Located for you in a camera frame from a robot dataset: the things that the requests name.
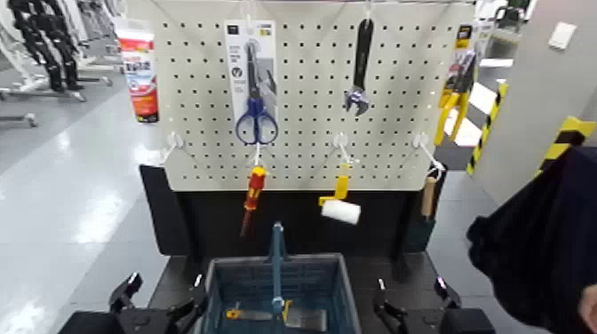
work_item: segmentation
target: white wall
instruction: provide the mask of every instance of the white wall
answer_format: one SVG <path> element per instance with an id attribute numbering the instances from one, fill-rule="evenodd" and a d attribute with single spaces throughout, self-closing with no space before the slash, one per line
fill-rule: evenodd
<path id="1" fill-rule="evenodd" d="M 496 15 L 499 7 L 507 5 L 507 0 L 480 0 L 474 7 L 476 19 L 490 19 Z"/>
<path id="2" fill-rule="evenodd" d="M 541 0 L 523 30 L 510 91 L 474 174 L 498 203 L 531 180 L 566 116 L 597 116 L 596 12 L 594 0 Z M 559 21 L 578 25 L 563 52 L 547 44 Z"/>

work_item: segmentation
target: rack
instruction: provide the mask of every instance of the rack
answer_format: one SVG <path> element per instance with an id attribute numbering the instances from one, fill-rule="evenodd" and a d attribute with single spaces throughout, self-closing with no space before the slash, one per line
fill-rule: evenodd
<path id="1" fill-rule="evenodd" d="M 135 19 L 155 25 L 161 129 L 185 141 L 165 162 L 172 190 L 246 190 L 255 147 L 234 135 L 224 43 L 225 20 L 243 18 L 240 1 L 131 0 Z M 356 118 L 342 108 L 352 86 L 356 28 L 362 2 L 254 4 L 255 20 L 274 20 L 280 136 L 263 147 L 268 190 L 334 188 L 341 152 L 360 159 L 351 190 L 419 190 L 429 166 L 411 143 L 434 133 L 437 102 L 460 24 L 472 2 L 383 2 L 375 23 L 366 92 L 370 110 Z M 427 147 L 433 152 L 434 147 Z"/>

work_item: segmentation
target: white floor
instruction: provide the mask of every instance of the white floor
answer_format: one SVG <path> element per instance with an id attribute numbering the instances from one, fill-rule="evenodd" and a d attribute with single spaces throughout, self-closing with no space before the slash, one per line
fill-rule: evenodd
<path id="1" fill-rule="evenodd" d="M 122 88 L 90 87 L 88 99 L 93 90 L 114 93 L 0 174 L 0 333 L 43 334 L 69 308 L 107 309 L 109 292 L 133 270 L 145 280 L 136 301 L 148 302 L 167 258 L 155 247 L 138 168 L 158 161 L 160 143 L 155 126 L 134 121 Z M 85 106 L 36 103 L 38 114 L 44 105 Z M 0 140 L 10 131 L 35 137 L 37 129 L 17 126 Z"/>

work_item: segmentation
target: blue scissors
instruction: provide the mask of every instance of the blue scissors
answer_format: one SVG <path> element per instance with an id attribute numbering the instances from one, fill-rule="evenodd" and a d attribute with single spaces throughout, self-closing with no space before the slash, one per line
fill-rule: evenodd
<path id="1" fill-rule="evenodd" d="M 265 145 L 278 137 L 278 124 L 272 115 L 267 112 L 257 84 L 255 44 L 247 43 L 246 51 L 249 98 L 247 99 L 247 111 L 236 123 L 236 137 L 244 144 L 255 145 L 259 143 Z"/>

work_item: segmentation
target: hazard tape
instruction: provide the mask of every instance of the hazard tape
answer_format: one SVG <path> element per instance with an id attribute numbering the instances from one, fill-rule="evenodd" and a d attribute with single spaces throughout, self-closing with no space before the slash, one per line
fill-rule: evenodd
<path id="1" fill-rule="evenodd" d="M 574 116 L 566 117 L 535 176 L 548 169 L 569 147 L 583 145 L 585 139 L 595 131 L 596 125 L 596 122 L 583 122 Z"/>
<path id="2" fill-rule="evenodd" d="M 493 107 L 491 108 L 490 114 L 487 116 L 485 120 L 485 124 L 481 128 L 481 137 L 479 138 L 479 144 L 474 148 L 473 155 L 471 155 L 471 160 L 468 162 L 466 166 L 466 172 L 473 175 L 474 169 L 479 164 L 479 160 L 481 159 L 481 153 L 483 152 L 483 147 L 487 142 L 487 138 L 490 135 L 491 125 L 498 117 L 499 109 L 502 106 L 502 102 L 504 102 L 505 94 L 508 92 L 508 85 L 505 83 L 501 83 L 499 88 L 497 88 L 497 96 L 496 101 L 493 103 Z"/>

